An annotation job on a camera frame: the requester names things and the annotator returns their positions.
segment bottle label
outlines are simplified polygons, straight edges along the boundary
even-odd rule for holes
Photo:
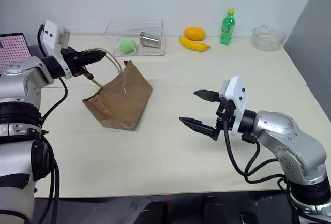
[[[233,32],[233,27],[234,26],[225,26],[225,25],[223,25],[222,32],[230,33],[231,34]]]

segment yellow banana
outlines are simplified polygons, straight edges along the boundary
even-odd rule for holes
[[[183,47],[186,47],[187,49],[191,49],[194,51],[203,52],[210,48],[210,45],[208,44],[192,41],[189,40],[188,38],[185,38],[184,36],[180,36],[179,41],[183,45]]]

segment black cable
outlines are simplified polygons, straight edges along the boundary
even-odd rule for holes
[[[42,31],[44,30],[45,28],[45,25],[41,25],[40,28],[39,28],[39,31],[38,31],[38,36],[37,36],[37,39],[38,39],[38,45],[39,45],[39,49],[41,50],[42,54],[46,57],[46,53],[45,51],[43,50],[43,47],[42,47],[42,44],[41,44],[41,33]],[[59,78],[63,88],[64,88],[64,96],[53,106],[51,107],[47,112],[46,114],[43,116],[43,121],[42,123],[44,124],[46,118],[50,115],[50,113],[57,107],[59,106],[68,96],[68,88],[65,84],[65,82],[63,81],[62,78]]]
[[[40,26],[40,29],[38,31],[38,36],[37,36],[37,40],[38,40],[38,45],[40,48],[41,53],[46,57],[46,53],[43,50],[42,44],[41,44],[41,33],[44,30],[44,25]],[[41,126],[43,126],[43,124],[45,123],[45,120],[47,119],[47,117],[50,115],[50,113],[52,113],[52,111],[59,106],[68,96],[68,88],[65,84],[65,82],[63,81],[62,78],[59,78],[65,93],[64,96],[54,105],[52,106],[47,112],[46,114],[43,116],[43,121]],[[53,203],[53,212],[52,212],[52,220],[51,220],[51,224],[55,224],[56,220],[57,220],[57,211],[58,211],[58,202],[59,202],[59,187],[60,187],[60,173],[59,173],[59,168],[57,165],[57,162],[54,158],[54,152],[53,152],[53,148],[50,145],[50,143],[48,142],[48,140],[45,138],[44,135],[42,135],[41,137],[42,141],[47,145],[48,149],[49,149],[49,154],[50,154],[50,173],[51,173],[51,185],[50,185],[50,193],[49,193],[49,198],[46,204],[46,207],[44,209],[44,212],[42,213],[42,216],[39,220],[39,223],[41,224],[43,222],[43,220],[45,219],[50,206],[52,204],[52,199],[53,199],[53,194],[54,194],[54,203]]]
[[[284,177],[280,178],[279,180],[277,180],[277,185],[278,187],[282,190],[282,191],[285,191],[285,189],[283,188],[283,186],[281,186],[281,182],[284,181]]]
[[[62,86],[63,86],[63,88],[64,88],[64,96],[63,96],[63,97],[62,97],[62,98],[61,98],[56,104],[54,104],[54,106],[51,107],[51,108],[46,112],[46,114],[44,114],[44,116],[43,116],[43,121],[42,121],[43,124],[44,124],[46,118],[50,115],[50,113],[52,113],[52,111],[53,111],[57,106],[59,106],[59,105],[60,105],[60,104],[61,104],[61,103],[67,98],[67,96],[68,96],[68,88],[67,88],[65,82],[63,81],[62,78],[59,78],[59,80],[60,80],[60,82],[61,82],[61,84],[62,84]]]
[[[54,193],[53,213],[52,213],[52,221],[51,221],[51,224],[55,224],[56,220],[57,220],[57,210],[58,210],[58,202],[59,202],[60,172],[58,169],[57,162],[54,158],[54,152],[53,152],[53,148],[52,148],[51,144],[48,142],[48,140],[46,139],[46,137],[44,135],[41,136],[41,140],[47,145],[47,147],[49,149],[50,160],[51,160],[51,165],[52,165],[51,170],[53,171],[54,176],[55,176],[55,183],[54,183],[55,184],[55,193]],[[53,197],[53,194],[49,198],[48,201],[52,201],[52,197]],[[50,209],[50,207],[48,207],[47,209],[45,208],[43,215],[45,214],[45,216],[46,216],[49,209]]]
[[[41,25],[39,30],[38,30],[38,35],[37,35],[37,40],[38,40],[38,45],[39,45],[39,49],[41,50],[41,53],[43,54],[44,57],[46,57],[46,53],[45,51],[43,50],[43,47],[42,47],[42,44],[41,44],[41,32],[44,30],[45,28],[45,25]]]
[[[48,211],[50,210],[51,204],[52,204],[52,200],[53,200],[53,194],[54,194],[54,169],[51,169],[51,187],[50,187],[50,194],[48,196],[48,200],[47,200],[47,204],[46,207],[44,209],[44,211],[42,212],[42,215],[39,219],[39,224],[42,224],[43,220],[45,219]]]
[[[59,202],[59,192],[60,192],[60,171],[58,169],[58,166],[57,166],[57,163],[55,160],[54,160],[54,169],[55,169],[55,193],[54,193],[54,204],[53,204],[53,213],[52,213],[51,224],[56,224],[58,202]]]
[[[257,172],[257,170],[261,169],[263,166],[267,165],[268,163],[271,162],[275,162],[277,161],[277,159],[269,159],[267,161],[264,161],[263,163],[259,164],[258,166],[256,166],[254,169],[252,169],[250,172],[248,172],[250,166],[254,163],[254,161],[256,160],[256,158],[258,157],[259,153],[260,153],[260,144],[256,141],[255,144],[257,146],[257,150],[254,153],[253,157],[250,159],[250,161],[247,163],[246,168],[245,168],[245,172],[243,172],[239,166],[237,165],[234,157],[233,157],[233,153],[232,153],[232,149],[231,149],[231,143],[230,143],[230,138],[229,138],[229,129],[228,129],[228,121],[227,120],[222,120],[222,125],[223,125],[223,131],[224,131],[224,138],[225,138],[225,144],[227,147],[227,151],[228,151],[228,155],[229,155],[229,159],[231,161],[231,164],[233,165],[234,169],[243,177],[249,177],[252,176],[255,172]],[[266,180],[270,180],[276,177],[283,177],[282,174],[275,174],[272,176],[268,176],[268,177],[264,177],[260,180],[254,180],[254,181],[250,181],[249,179],[245,180],[250,183],[250,184],[257,184],[257,183],[261,183],[264,182]]]

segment green soda bottle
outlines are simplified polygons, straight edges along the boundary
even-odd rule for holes
[[[230,44],[232,39],[232,32],[234,28],[234,9],[230,8],[228,10],[228,15],[224,18],[222,23],[222,30],[221,30],[221,44]]]

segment table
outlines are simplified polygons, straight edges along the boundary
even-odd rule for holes
[[[246,83],[248,109],[279,111],[292,116],[303,131],[317,138],[327,152],[331,151],[328,142],[331,123],[283,49],[275,53],[258,51],[251,47],[249,38],[234,38],[228,47],[218,45],[216,38],[207,41],[216,51],[189,51],[177,45],[177,37],[170,37],[166,56],[131,57],[153,86],[134,131],[102,128],[81,102],[97,88],[83,77],[67,81],[70,86],[67,100],[44,125],[50,132],[48,140],[61,172],[61,197],[276,189],[275,180],[249,185],[236,173],[228,159],[222,134],[214,142],[178,120],[179,116],[193,117],[214,125],[217,104],[203,101],[192,92],[198,89],[218,91],[224,80],[236,74],[241,74]],[[71,40],[72,45],[80,49],[89,48],[88,44],[91,47],[93,42],[108,48],[108,39],[101,36],[74,35]],[[246,68],[242,69],[233,60]],[[113,68],[102,62],[92,65],[91,71],[106,83],[116,71],[104,73],[106,68]],[[215,73],[200,70],[199,75],[205,77],[200,80],[193,77],[193,71],[203,66]],[[43,89],[42,113],[62,94],[63,89],[58,85]],[[255,147],[239,137],[232,138],[231,142],[234,156],[243,168]],[[272,153],[262,148],[257,163],[269,158],[273,158]],[[327,159],[329,172],[330,162]],[[274,163],[252,178],[279,172],[280,166]],[[37,197],[47,197],[49,176],[40,180],[36,187]]]

